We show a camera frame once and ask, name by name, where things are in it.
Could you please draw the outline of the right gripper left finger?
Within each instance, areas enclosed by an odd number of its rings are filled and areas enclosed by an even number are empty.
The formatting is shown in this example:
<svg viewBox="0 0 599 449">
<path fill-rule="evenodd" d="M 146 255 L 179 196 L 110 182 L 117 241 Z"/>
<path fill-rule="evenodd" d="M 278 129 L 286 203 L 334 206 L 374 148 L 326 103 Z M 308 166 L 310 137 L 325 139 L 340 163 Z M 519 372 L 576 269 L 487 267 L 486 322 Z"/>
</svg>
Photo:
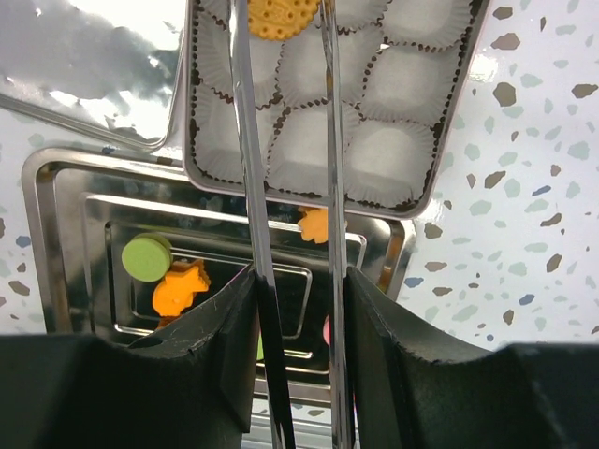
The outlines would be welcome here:
<svg viewBox="0 0 599 449">
<path fill-rule="evenodd" d="M 255 274 L 129 345 L 1 339 L 5 448 L 238 448 L 256 376 Z"/>
</svg>

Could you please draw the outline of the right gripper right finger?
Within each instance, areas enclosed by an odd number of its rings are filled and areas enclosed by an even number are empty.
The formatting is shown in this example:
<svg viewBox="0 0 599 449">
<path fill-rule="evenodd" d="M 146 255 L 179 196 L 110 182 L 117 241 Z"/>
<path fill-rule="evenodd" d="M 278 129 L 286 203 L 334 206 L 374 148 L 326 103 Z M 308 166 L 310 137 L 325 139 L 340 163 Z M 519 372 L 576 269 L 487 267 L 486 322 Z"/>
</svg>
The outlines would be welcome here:
<svg viewBox="0 0 599 449">
<path fill-rule="evenodd" d="M 348 357 L 364 448 L 594 448 L 598 347 L 487 351 L 347 271 Z"/>
</svg>

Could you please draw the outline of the orange fish cookie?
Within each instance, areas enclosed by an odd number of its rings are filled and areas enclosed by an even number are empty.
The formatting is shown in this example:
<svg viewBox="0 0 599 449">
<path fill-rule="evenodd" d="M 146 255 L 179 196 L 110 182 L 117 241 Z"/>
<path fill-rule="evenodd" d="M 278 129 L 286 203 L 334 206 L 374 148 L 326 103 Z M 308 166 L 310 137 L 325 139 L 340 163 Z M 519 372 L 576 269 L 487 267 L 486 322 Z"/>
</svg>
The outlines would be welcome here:
<svg viewBox="0 0 599 449">
<path fill-rule="evenodd" d="M 192 306 L 198 293 L 208 292 L 211 280 L 202 259 L 176 261 L 153 292 L 153 308 L 161 317 L 177 317 Z"/>
</svg>

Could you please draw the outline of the metal tongs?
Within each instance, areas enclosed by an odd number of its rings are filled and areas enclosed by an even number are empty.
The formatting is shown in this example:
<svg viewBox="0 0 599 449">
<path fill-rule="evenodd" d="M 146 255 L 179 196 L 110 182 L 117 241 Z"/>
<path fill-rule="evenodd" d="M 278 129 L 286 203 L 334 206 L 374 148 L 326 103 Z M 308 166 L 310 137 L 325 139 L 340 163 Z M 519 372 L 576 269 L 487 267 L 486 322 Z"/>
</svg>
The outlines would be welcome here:
<svg viewBox="0 0 599 449">
<path fill-rule="evenodd" d="M 343 188 L 343 109 L 334 2 L 322 2 L 320 17 L 327 86 L 331 435 L 333 447 L 352 448 L 355 445 L 354 405 L 347 367 L 343 297 L 344 280 L 347 274 Z M 256 274 L 260 335 L 270 405 L 271 444 L 275 448 L 293 448 L 296 440 L 270 252 L 265 175 L 259 150 L 249 50 L 247 2 L 230 2 L 227 28 L 228 60 L 241 149 L 246 207 Z"/>
</svg>

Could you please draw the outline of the silver tin lid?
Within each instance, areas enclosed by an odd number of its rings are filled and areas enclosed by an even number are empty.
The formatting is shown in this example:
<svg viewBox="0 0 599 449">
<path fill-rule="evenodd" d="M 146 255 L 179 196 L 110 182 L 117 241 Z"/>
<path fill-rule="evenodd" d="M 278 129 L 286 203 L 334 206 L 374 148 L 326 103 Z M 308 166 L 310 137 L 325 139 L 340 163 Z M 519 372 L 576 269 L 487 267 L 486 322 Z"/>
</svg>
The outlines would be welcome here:
<svg viewBox="0 0 599 449">
<path fill-rule="evenodd" d="M 184 1 L 4 1 L 1 105 L 150 151 L 168 137 Z"/>
</svg>

